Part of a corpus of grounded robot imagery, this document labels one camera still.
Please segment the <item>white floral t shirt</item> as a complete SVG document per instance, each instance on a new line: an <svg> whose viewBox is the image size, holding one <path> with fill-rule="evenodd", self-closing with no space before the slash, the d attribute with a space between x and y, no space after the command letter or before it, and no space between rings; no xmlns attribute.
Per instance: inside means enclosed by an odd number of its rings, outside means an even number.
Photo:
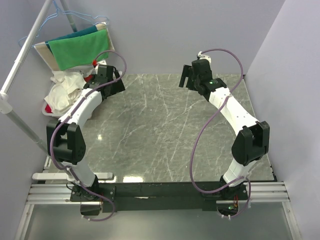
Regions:
<svg viewBox="0 0 320 240"><path fill-rule="evenodd" d="M52 71L53 85L44 98L52 113L63 116L78 100L86 84L81 72Z"/></svg>

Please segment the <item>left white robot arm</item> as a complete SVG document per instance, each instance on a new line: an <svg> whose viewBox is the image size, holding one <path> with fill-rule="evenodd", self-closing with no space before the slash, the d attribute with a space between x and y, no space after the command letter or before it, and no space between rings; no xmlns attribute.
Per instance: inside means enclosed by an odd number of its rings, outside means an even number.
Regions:
<svg viewBox="0 0 320 240"><path fill-rule="evenodd" d="M88 201L100 195L98 177L84 160L86 144L82 128L93 111L106 98L123 92L125 86L116 67L100 64L90 81L86 82L80 97L58 120L46 126L47 150L54 165L66 172L69 181L83 187L82 195Z"/></svg>

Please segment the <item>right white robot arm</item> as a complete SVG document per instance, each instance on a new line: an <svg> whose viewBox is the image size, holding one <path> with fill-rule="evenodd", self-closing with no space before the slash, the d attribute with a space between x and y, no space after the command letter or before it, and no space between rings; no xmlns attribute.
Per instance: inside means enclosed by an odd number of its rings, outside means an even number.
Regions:
<svg viewBox="0 0 320 240"><path fill-rule="evenodd" d="M250 115L222 79L213 78L207 59L197 59L183 66L179 87L184 84L220 110L235 133L231 147L233 159L219 187L221 197L230 200L237 194L236 186L242 184L253 165L268 153L270 126Z"/></svg>

